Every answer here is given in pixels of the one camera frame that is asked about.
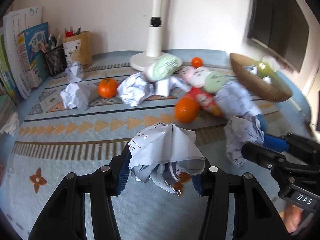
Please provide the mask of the person right hand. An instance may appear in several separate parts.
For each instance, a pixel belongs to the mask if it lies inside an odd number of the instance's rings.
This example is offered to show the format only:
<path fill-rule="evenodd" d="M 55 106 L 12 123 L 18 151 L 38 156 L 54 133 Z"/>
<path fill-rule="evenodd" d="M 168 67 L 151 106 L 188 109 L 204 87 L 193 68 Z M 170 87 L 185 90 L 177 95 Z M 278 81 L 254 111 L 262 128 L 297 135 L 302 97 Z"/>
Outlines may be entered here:
<path fill-rule="evenodd" d="M 298 229 L 302 218 L 303 210 L 293 204 L 287 204 L 284 211 L 284 224 L 288 233 L 293 233 Z"/>

